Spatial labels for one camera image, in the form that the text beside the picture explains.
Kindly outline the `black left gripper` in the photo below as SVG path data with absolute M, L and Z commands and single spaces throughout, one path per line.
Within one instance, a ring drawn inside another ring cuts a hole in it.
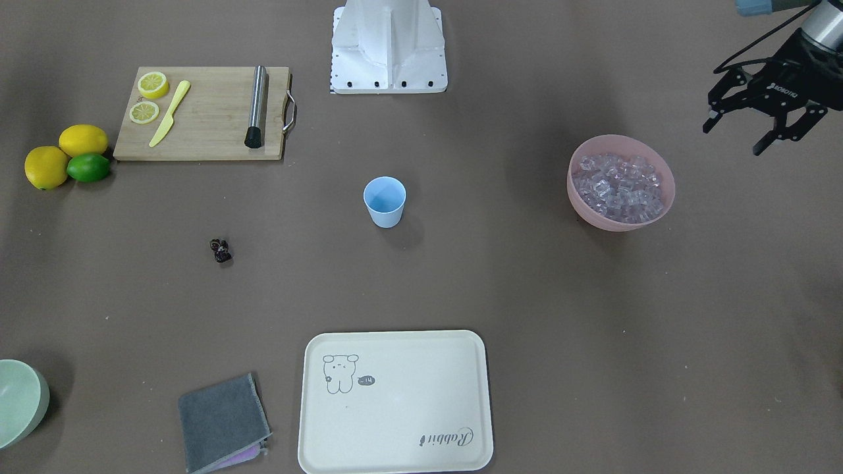
M 702 132 L 708 133 L 725 114 L 752 107 L 773 119 L 771 131 L 753 145 L 759 156 L 775 141 L 801 140 L 828 113 L 842 109 L 841 45 L 820 44 L 803 30 L 794 32 L 761 72 L 743 66 L 726 67 L 707 94 L 709 116 Z M 788 125 L 788 114 L 803 110 Z

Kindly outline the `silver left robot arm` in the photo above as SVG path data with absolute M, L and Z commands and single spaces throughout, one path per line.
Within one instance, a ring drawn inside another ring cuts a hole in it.
M 842 108 L 842 3 L 840 1 L 737 1 L 744 17 L 783 10 L 798 12 L 729 56 L 713 73 L 720 79 L 707 94 L 708 133 L 729 112 L 751 109 L 773 120 L 753 145 L 755 156 L 776 141 L 800 141 L 830 111 Z M 771 56 L 737 58 L 804 18 Z

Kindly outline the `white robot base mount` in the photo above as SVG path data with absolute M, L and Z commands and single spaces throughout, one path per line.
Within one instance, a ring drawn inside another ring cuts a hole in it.
M 443 16 L 429 2 L 347 1 L 332 18 L 331 93 L 448 89 Z

